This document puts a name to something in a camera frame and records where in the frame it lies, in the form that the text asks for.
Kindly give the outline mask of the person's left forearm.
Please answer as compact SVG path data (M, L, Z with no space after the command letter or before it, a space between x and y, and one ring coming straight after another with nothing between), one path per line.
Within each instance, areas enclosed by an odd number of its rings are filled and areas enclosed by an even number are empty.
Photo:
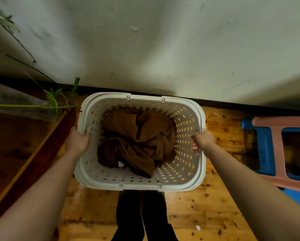
M0 241L50 241L83 151L65 154L1 217Z

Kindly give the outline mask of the brown cloth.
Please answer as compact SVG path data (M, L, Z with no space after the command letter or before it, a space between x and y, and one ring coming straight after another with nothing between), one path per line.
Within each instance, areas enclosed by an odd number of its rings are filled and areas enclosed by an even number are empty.
M156 167L176 156L176 123L159 111L113 108L104 116L102 130L97 157L105 167L118 168L122 162L133 173L151 178Z

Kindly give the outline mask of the person's left hand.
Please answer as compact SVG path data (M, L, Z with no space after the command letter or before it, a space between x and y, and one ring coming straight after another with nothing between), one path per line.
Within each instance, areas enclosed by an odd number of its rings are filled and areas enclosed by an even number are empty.
M75 126L70 130L69 136L65 142L65 154L72 155L74 157L80 157L85 152L89 145L89 141L80 140L82 135Z

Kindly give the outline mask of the white perforated laundry basket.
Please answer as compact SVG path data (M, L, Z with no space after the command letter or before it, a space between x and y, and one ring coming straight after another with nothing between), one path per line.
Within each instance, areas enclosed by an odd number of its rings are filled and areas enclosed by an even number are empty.
M204 179L206 157L192 149L205 131L193 100L94 93L81 105L78 131L90 133L74 175L92 189L186 191Z

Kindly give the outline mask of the green leafy plant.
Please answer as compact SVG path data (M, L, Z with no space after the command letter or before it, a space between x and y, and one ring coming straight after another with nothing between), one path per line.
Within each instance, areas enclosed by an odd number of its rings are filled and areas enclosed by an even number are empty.
M24 46L24 44L15 36L14 30L17 30L17 32L20 33L19 28L15 24L15 22L12 20L13 15L7 15L4 11L0 8L0 26L10 35L12 38L22 47L22 49L25 50L25 52L31 57L33 64L37 64L36 59L32 55L32 53ZM7 54L0 50L0 54L2 56L8 57L34 71L39 73L40 75L46 77L49 81L56 84L56 81L54 81L52 78L47 76L45 73L40 71L39 69L35 68L33 65L29 65L22 60L19 60L18 58ZM57 90L50 89L45 90L34 78L32 78L26 71L24 73L36 84L38 85L42 91L45 93L47 101L44 102L42 105L18 105L18 104L2 104L0 103L0 107L8 107L8 108L40 108L40 109L51 109L55 113L58 113L60 111L66 111L70 110L72 108L75 108L77 106L76 103L72 102L68 97L62 93L62 88L59 88Z

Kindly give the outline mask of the blue plastic stool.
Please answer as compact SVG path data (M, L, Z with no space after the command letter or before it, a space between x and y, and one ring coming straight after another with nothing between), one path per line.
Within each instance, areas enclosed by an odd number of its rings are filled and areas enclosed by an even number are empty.
M273 151L273 141L271 130L269 127L256 127L252 125L252 119L243 119L241 121L242 129L252 129L257 132L257 148L259 156L259 170L255 172L261 175L275 176L275 158ZM300 128L285 128L282 133L295 133L300 132ZM293 177L292 174L287 174L287 176L294 180L300 181L300 176ZM285 189L283 192L288 194L294 200L300 204L300 191Z

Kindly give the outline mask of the person's right forearm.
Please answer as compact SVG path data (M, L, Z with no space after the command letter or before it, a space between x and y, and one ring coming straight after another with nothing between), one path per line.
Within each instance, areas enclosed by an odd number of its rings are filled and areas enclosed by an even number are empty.
M215 143L201 146L258 241L300 241L300 205Z

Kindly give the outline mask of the dark wooden table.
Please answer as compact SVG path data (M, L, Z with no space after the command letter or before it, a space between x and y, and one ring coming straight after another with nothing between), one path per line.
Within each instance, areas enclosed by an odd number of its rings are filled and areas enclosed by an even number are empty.
M49 106L37 89L0 84L0 217L51 167L76 124L75 109Z

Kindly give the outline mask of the person's black trousers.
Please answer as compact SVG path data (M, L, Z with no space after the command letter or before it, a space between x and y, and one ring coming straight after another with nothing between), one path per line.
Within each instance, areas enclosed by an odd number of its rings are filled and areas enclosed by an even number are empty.
M121 191L116 208L117 230L111 241L179 241L168 223L164 193Z

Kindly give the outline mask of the person's right hand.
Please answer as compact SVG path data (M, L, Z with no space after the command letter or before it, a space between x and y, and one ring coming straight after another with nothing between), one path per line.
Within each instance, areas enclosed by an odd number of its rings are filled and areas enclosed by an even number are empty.
M201 140L200 141L193 141L192 140L192 149L193 150L202 150L203 152L206 151L212 145L215 145L216 141L213 137L212 133L208 130L201 133Z

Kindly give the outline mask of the pink plastic stool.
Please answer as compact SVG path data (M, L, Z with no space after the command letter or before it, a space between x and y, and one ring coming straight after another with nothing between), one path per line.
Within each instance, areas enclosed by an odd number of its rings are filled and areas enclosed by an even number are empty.
M254 117L252 125L256 127L269 127L271 130L275 176L261 175L265 180L277 187L300 191L300 181L291 179L286 174L282 130L285 128L300 128L300 116L286 117Z

